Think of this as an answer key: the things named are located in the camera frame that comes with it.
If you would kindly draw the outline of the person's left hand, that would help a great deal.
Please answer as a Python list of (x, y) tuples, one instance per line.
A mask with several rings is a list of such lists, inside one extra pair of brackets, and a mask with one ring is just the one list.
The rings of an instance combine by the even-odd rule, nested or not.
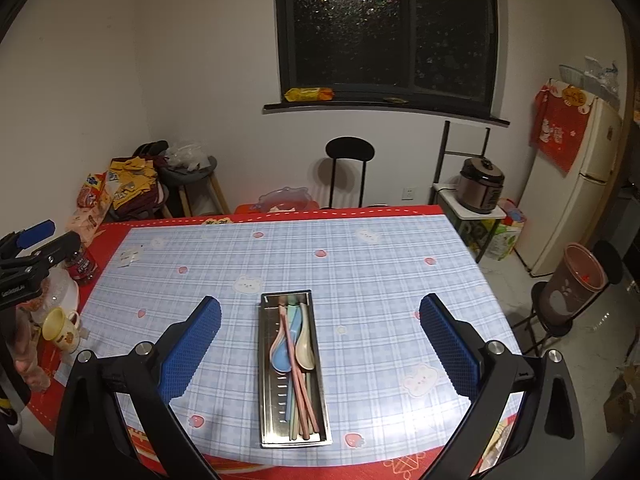
[(45, 392), (51, 379), (38, 364), (37, 341), (34, 339), (30, 316), (16, 310), (16, 332), (13, 344), (13, 362), (17, 373), (33, 392)]

